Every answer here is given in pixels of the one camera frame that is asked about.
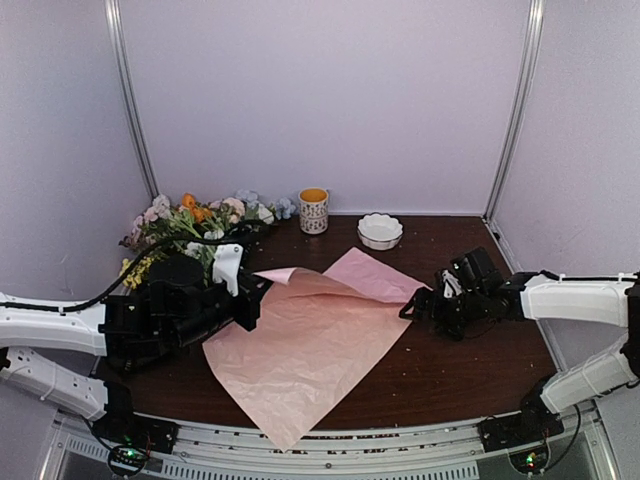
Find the pink wrapping paper sheet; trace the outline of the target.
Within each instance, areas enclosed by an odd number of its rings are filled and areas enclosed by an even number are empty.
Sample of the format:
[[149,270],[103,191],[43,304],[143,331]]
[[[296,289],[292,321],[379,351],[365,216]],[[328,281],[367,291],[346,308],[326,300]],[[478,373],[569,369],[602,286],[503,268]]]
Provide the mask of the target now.
[[422,282],[352,248],[325,272],[262,272],[272,281],[257,326],[230,325],[203,345],[209,368],[281,451],[292,449],[403,335],[399,316]]

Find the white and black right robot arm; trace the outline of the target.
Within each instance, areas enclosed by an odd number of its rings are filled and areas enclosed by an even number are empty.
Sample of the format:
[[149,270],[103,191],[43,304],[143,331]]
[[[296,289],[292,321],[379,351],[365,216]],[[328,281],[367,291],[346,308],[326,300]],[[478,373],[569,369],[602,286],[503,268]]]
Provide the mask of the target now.
[[[435,330],[461,341],[472,322],[536,322],[554,352],[575,333],[586,340],[574,363],[539,381],[522,399],[512,430],[530,442],[561,412],[639,382],[639,275],[572,276],[548,270],[503,276],[483,247],[453,259],[434,288],[418,288],[399,316],[429,320]],[[587,340],[602,333],[602,340]]]

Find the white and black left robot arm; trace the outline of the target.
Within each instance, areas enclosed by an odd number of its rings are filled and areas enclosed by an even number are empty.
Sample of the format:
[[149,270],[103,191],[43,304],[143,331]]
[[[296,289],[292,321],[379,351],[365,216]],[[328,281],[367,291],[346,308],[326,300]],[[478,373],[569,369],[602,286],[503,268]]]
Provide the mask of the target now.
[[130,390],[77,374],[36,354],[68,350],[131,373],[200,344],[231,323],[256,328],[270,280],[246,271],[228,245],[212,267],[173,255],[151,265],[142,290],[108,295],[91,306],[1,298],[1,377],[89,422],[104,422],[123,444],[144,433]]

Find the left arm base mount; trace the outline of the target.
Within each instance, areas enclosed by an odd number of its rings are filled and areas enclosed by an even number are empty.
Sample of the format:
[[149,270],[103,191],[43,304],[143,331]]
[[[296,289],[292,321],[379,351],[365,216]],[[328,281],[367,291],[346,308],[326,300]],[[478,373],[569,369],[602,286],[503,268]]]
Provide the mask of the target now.
[[92,423],[91,430],[99,438],[145,451],[171,454],[177,440],[179,426],[175,422],[134,415],[129,419]]

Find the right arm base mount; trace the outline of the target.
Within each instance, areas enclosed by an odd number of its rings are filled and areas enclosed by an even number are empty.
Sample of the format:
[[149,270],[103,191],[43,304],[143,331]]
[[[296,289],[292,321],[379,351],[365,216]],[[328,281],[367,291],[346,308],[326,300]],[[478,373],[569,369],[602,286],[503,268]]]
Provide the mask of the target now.
[[513,449],[530,443],[542,442],[564,432],[561,420],[552,418],[541,425],[527,426],[521,414],[491,417],[477,425],[486,453]]

